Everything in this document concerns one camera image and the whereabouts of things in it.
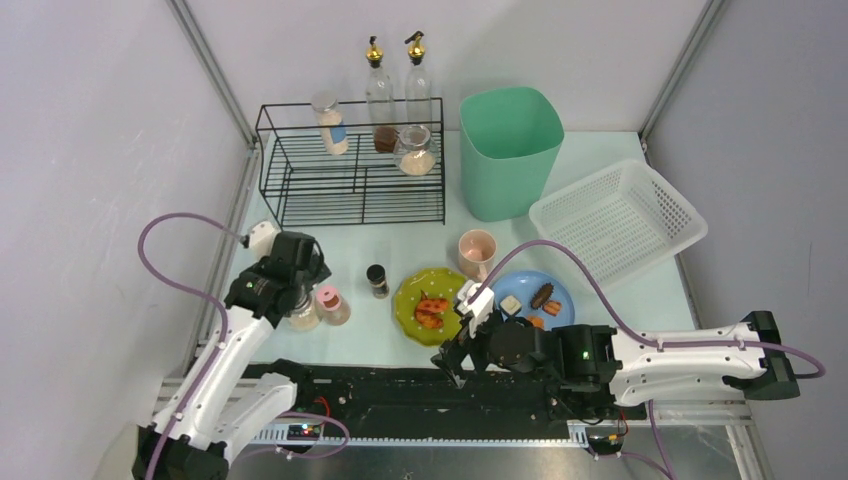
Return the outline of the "white plastic basket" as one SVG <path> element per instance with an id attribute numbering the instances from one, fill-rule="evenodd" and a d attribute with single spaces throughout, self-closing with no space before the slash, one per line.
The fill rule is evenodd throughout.
<path id="1" fill-rule="evenodd" d="M 538 235 L 572 251 L 610 292 L 704 238 L 693 204 L 646 163 L 626 159 L 529 208 Z"/>

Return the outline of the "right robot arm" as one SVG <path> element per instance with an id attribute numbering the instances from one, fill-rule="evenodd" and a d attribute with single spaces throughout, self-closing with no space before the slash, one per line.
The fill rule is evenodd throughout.
<path id="1" fill-rule="evenodd" d="M 739 391 L 747 400 L 787 400 L 800 387 L 773 314 L 753 311 L 737 324 L 711 330 L 640 332 L 606 325 L 543 330 L 494 313 L 475 333 L 464 326 L 432 363 L 458 388 L 470 358 L 483 372 L 494 365 L 567 392 L 603 393 L 622 407 Z"/>

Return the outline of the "orange chicken wing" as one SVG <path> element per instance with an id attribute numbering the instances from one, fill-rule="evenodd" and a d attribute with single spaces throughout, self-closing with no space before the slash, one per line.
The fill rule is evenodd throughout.
<path id="1" fill-rule="evenodd" d="M 416 311 L 415 320 L 422 328 L 426 329 L 438 330 L 444 326 L 444 321 L 440 315 L 429 312 Z"/>
<path id="2" fill-rule="evenodd" d="M 422 290 L 415 311 L 426 315 L 439 315 L 448 310 L 450 302 L 442 297 L 430 298 L 427 293 Z"/>

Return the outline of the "pink mug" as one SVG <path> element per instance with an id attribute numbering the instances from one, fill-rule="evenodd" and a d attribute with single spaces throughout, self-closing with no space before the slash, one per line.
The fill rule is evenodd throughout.
<path id="1" fill-rule="evenodd" d="M 465 232 L 458 241 L 458 265 L 466 277 L 482 282 L 491 273 L 497 252 L 495 238 L 486 230 Z"/>

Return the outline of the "pink lid spice shaker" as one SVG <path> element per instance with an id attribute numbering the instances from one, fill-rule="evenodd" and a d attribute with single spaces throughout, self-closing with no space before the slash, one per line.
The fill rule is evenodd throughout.
<path id="1" fill-rule="evenodd" d="M 340 326 L 350 319 L 350 306 L 336 287 L 322 286 L 316 291 L 315 298 L 319 317 L 323 322 Z"/>

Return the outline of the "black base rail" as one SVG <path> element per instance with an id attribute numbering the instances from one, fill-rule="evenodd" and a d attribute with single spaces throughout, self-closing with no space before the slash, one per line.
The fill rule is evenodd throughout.
<path id="1" fill-rule="evenodd" d="M 553 381 L 489 371 L 455 387 L 431 368 L 304 365 L 280 359 L 248 366 L 243 379 L 269 373 L 297 386 L 298 412 L 327 414 L 355 440 L 552 440 L 577 421 L 597 425 L 643 419 L 642 407 L 617 407 L 612 395 L 571 392 Z"/>

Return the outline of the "green dotted plate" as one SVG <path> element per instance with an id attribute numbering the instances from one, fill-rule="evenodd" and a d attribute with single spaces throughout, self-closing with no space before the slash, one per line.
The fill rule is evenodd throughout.
<path id="1" fill-rule="evenodd" d="M 430 267 L 419 270 L 406 278 L 393 297 L 395 320 L 404 334 L 420 345 L 435 347 L 453 338 L 460 330 L 460 316 L 454 311 L 454 300 L 467 278 L 446 267 Z M 439 314 L 444 326 L 438 330 L 422 328 L 415 320 L 415 308 L 421 291 L 430 298 L 445 298 L 450 302 L 448 310 Z"/>

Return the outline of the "tall jar blue label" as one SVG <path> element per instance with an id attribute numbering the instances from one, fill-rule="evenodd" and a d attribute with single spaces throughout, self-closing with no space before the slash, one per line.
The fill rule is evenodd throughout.
<path id="1" fill-rule="evenodd" d="M 317 92 L 311 99 L 311 106 L 327 152 L 333 156 L 346 153 L 349 143 L 336 95 L 330 91 Z"/>

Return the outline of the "oil bottle gold spout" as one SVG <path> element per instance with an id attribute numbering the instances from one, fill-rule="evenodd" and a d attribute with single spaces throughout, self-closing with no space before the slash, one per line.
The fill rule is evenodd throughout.
<path id="1" fill-rule="evenodd" d="M 409 122 L 420 125 L 432 123 L 432 81 L 425 68 L 426 48 L 420 30 L 405 40 L 410 69 L 405 80 L 405 104 Z"/>
<path id="2" fill-rule="evenodd" d="M 372 124 L 374 148 L 378 153 L 392 153 L 397 142 L 393 83 L 383 68 L 384 53 L 376 40 L 376 36 L 370 36 L 366 49 L 370 73 L 365 95 L 369 120 Z"/>

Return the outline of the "green plastic bin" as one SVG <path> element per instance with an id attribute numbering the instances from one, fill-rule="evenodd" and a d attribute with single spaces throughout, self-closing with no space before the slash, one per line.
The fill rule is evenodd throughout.
<path id="1" fill-rule="evenodd" d="M 540 91 L 498 88 L 459 108 L 460 184 L 468 211 L 483 222 L 523 216 L 541 198 L 564 141 L 560 117 Z"/>

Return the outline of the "brown sea cucumber toy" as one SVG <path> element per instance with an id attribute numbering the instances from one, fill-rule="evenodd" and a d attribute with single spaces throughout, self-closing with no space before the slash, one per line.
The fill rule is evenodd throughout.
<path id="1" fill-rule="evenodd" d="M 530 308 L 533 310 L 541 309 L 546 303 L 548 303 L 554 293 L 554 286 L 552 283 L 544 283 L 539 287 L 539 289 L 533 294 L 530 299 Z"/>

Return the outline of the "sushi roll piece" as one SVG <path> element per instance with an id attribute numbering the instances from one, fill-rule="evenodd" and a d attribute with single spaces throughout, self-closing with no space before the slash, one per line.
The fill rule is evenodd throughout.
<path id="1" fill-rule="evenodd" d="M 507 317 L 517 316 L 521 309 L 521 302 L 513 295 L 507 295 L 499 302 L 499 307 Z"/>

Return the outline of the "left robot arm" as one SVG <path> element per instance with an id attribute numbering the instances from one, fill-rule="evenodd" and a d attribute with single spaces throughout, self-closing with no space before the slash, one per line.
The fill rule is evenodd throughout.
<path id="1" fill-rule="evenodd" d="M 263 375 L 236 403 L 228 400 L 258 348 L 282 321 L 310 309 L 313 288 L 331 272 L 318 241 L 304 233 L 254 229 L 246 245 L 256 261 L 217 304 L 217 339 L 139 430 L 137 479 L 224 479 L 255 435 L 294 406 L 296 383 L 277 373 Z"/>

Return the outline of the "red white meat slice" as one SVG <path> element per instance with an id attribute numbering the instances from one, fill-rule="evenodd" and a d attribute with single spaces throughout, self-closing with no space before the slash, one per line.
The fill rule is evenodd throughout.
<path id="1" fill-rule="evenodd" d="M 562 310 L 562 303 L 555 300 L 549 300 L 542 306 L 542 310 L 550 316 L 558 316 Z"/>

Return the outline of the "orange food chunk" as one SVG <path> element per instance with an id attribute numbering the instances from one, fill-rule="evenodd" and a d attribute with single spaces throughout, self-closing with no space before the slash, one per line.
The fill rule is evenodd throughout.
<path id="1" fill-rule="evenodd" d="M 538 329 L 544 330 L 544 329 L 545 329 L 545 327 L 546 327 L 546 325 L 545 325 L 545 320 L 544 320 L 543 318 L 541 318 L 541 317 L 538 317 L 538 316 L 527 316 L 527 320 L 528 320 L 528 321 L 531 323 L 531 325 L 532 325 L 533 327 L 535 327 L 535 328 L 538 328 Z"/>

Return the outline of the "black wire rack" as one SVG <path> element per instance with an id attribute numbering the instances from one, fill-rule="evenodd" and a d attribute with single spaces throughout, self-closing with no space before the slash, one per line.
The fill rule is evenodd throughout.
<path id="1" fill-rule="evenodd" d="M 348 148 L 332 154 L 326 126 L 308 102 L 260 107 L 255 134 L 261 141 L 258 191 L 272 218 L 285 229 L 360 224 L 442 223 L 446 217 L 443 100 L 432 100 L 431 150 L 436 162 L 422 176 L 404 173 L 363 100 L 342 101 Z"/>

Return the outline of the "blue plate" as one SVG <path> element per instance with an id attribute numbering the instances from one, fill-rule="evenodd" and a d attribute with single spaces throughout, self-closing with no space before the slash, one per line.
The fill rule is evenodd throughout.
<path id="1" fill-rule="evenodd" d="M 562 310 L 558 316 L 550 316 L 542 308 L 538 310 L 530 308 L 531 297 L 544 283 L 552 283 L 554 286 L 554 293 L 550 300 L 562 303 Z M 571 326 L 575 323 L 575 307 L 569 291 L 547 273 L 535 270 L 508 273 L 494 283 L 492 290 L 495 294 L 495 307 L 501 312 L 499 302 L 507 295 L 513 295 L 522 304 L 520 313 L 514 317 L 526 320 L 527 316 L 541 317 L 545 320 L 545 330 Z"/>

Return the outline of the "small black cap spice bottle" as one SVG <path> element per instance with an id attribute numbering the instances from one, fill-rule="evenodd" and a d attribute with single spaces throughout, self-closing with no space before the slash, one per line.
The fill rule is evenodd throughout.
<path id="1" fill-rule="evenodd" d="M 370 265 L 366 270 L 366 277 L 375 298 L 383 299 L 389 295 L 390 288 L 387 283 L 386 270 L 382 265 Z"/>

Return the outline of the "round glass jar silver lid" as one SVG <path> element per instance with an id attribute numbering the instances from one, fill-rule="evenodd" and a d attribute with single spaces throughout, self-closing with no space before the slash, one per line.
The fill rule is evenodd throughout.
<path id="1" fill-rule="evenodd" d="M 309 331 L 317 327 L 320 316 L 316 310 L 314 296 L 304 295 L 287 317 L 288 326 L 295 331 Z"/>

